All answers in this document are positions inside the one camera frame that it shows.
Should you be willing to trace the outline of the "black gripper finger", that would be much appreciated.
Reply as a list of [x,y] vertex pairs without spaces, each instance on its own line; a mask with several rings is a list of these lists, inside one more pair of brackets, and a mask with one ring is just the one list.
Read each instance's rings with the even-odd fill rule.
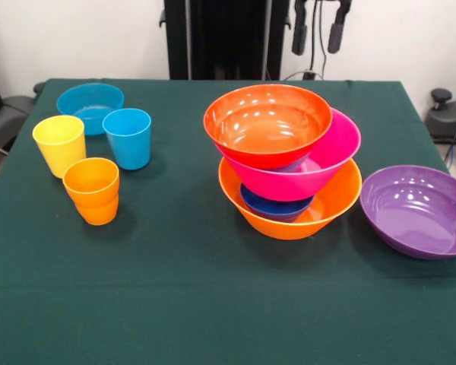
[[334,23],[331,25],[330,36],[328,40],[328,52],[336,54],[340,50],[346,16],[350,12],[352,0],[338,0],[340,6],[336,11]]
[[306,47],[306,0],[295,0],[294,11],[296,18],[293,27],[292,53],[301,56]]

